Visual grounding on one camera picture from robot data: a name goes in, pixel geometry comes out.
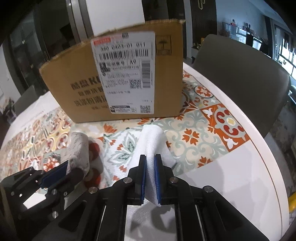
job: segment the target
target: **cardboard box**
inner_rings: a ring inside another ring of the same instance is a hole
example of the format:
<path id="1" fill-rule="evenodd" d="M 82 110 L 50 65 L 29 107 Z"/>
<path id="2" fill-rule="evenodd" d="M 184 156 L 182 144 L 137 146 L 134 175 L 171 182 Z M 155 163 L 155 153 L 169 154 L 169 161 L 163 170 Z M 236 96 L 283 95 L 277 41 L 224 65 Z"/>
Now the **cardboard box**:
<path id="1" fill-rule="evenodd" d="M 62 109 L 76 123 L 178 116 L 182 107 L 182 23 L 178 20 L 154 20 L 100 35 L 155 32 L 153 114 L 111 113 L 99 80 L 91 40 L 61 52 L 40 68 L 40 74 Z"/>

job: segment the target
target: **patterned tablecloth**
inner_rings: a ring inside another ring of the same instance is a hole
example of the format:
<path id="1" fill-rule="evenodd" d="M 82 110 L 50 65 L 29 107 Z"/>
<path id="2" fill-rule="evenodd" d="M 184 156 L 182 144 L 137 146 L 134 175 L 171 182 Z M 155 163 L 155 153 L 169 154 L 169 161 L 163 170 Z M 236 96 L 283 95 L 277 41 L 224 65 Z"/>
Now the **patterned tablecloth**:
<path id="1" fill-rule="evenodd" d="M 96 139 L 104 165 L 100 187 L 112 185 L 126 176 L 126 168 L 144 124 L 163 129 L 166 144 L 177 160 L 173 170 L 175 175 L 201 168 L 250 139 L 225 106 L 185 71 L 182 98 L 180 115 L 170 118 L 75 124 L 58 107 L 35 120 L 2 147 L 1 178 L 30 166 L 48 171 L 59 165 L 73 131 Z"/>

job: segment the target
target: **chair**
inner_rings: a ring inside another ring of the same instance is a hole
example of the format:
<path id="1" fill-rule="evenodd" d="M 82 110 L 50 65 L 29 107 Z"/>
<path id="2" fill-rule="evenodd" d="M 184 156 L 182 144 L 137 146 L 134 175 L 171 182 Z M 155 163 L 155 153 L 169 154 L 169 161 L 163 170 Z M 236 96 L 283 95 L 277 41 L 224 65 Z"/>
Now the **chair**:
<path id="1" fill-rule="evenodd" d="M 13 109 L 15 114 L 18 116 L 25 109 L 27 109 L 32 103 L 34 103 L 39 98 L 35 87 L 30 86 L 24 94 L 17 100 L 17 102 L 13 105 Z"/>
<path id="2" fill-rule="evenodd" d="M 218 86 L 265 137 L 288 100 L 288 72 L 262 52 L 208 35 L 193 68 Z"/>

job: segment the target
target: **barcode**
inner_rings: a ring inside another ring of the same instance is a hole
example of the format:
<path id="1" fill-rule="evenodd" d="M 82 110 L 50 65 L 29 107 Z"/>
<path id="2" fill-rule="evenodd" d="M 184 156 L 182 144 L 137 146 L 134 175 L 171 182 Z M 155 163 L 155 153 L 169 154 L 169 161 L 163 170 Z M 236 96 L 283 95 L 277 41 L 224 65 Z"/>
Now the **barcode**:
<path id="1" fill-rule="evenodd" d="M 150 105 L 140 105 L 141 113 L 150 113 Z"/>
<path id="2" fill-rule="evenodd" d="M 108 53 L 100 53 L 100 60 L 116 60 L 116 59 L 131 59 L 131 58 L 149 58 L 148 49 L 128 49 L 119 50 Z"/>
<path id="3" fill-rule="evenodd" d="M 141 89 L 141 80 L 130 80 L 131 89 Z"/>
<path id="4" fill-rule="evenodd" d="M 143 88 L 150 88 L 150 60 L 142 60 L 142 82 Z"/>

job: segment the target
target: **silver bolt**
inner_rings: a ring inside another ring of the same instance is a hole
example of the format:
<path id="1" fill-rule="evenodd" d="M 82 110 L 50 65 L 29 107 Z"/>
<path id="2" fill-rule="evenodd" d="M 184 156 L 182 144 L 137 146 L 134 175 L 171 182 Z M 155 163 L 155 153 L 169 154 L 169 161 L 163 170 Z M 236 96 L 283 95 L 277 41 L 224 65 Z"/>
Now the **silver bolt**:
<path id="1" fill-rule="evenodd" d="M 170 180 L 171 183 L 177 183 L 179 181 L 179 178 L 177 178 L 177 177 L 170 177 L 169 180 Z"/>
<path id="2" fill-rule="evenodd" d="M 212 191 L 214 191 L 214 189 L 211 186 L 205 186 L 205 191 L 206 192 L 212 192 Z"/>
<path id="3" fill-rule="evenodd" d="M 52 212 L 52 217 L 53 217 L 53 218 L 56 218 L 58 215 L 59 215 L 59 214 L 58 214 L 57 211 L 53 211 L 53 212 Z"/>
<path id="4" fill-rule="evenodd" d="M 89 188 L 89 193 L 96 193 L 98 191 L 97 187 L 90 187 Z"/>
<path id="5" fill-rule="evenodd" d="M 56 189 L 52 190 L 52 195 L 56 195 L 56 194 L 57 194 L 57 190 Z"/>
<path id="6" fill-rule="evenodd" d="M 133 179 L 130 178 L 130 177 L 125 177 L 125 178 L 123 179 L 123 182 L 124 182 L 124 183 L 131 183 L 132 181 L 133 181 Z"/>

